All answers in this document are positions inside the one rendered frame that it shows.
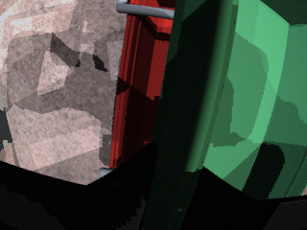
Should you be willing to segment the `red plastic tray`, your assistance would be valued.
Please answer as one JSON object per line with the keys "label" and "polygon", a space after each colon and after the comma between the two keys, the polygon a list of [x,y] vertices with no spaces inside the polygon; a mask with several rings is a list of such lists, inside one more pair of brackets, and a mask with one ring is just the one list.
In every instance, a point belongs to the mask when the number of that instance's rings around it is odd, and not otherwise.
{"label": "red plastic tray", "polygon": [[[128,0],[127,4],[173,9],[177,0]],[[109,169],[152,142],[173,20],[127,14],[116,85]]]}

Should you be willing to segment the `green plastic tray with wire bars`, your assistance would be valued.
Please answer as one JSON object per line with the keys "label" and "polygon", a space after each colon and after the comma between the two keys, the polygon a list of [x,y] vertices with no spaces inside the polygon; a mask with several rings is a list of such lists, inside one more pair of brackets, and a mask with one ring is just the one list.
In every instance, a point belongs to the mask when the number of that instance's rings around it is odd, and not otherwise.
{"label": "green plastic tray with wire bars", "polygon": [[142,230],[180,230],[203,166],[256,200],[307,187],[307,0],[177,0]]}

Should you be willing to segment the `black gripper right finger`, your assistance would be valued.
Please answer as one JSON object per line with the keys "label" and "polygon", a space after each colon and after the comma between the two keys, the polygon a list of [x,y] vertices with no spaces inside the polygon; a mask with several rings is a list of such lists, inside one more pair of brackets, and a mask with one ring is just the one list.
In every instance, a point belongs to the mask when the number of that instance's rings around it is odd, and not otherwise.
{"label": "black gripper right finger", "polygon": [[180,230],[307,229],[307,195],[256,200],[203,166]]}

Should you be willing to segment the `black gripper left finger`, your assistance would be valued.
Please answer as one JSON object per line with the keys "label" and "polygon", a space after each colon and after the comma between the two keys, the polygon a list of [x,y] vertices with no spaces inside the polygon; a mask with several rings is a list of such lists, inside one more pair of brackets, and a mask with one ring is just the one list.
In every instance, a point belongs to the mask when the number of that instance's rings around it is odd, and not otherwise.
{"label": "black gripper left finger", "polygon": [[0,161],[0,221],[19,230],[142,230],[156,143],[88,185]]}

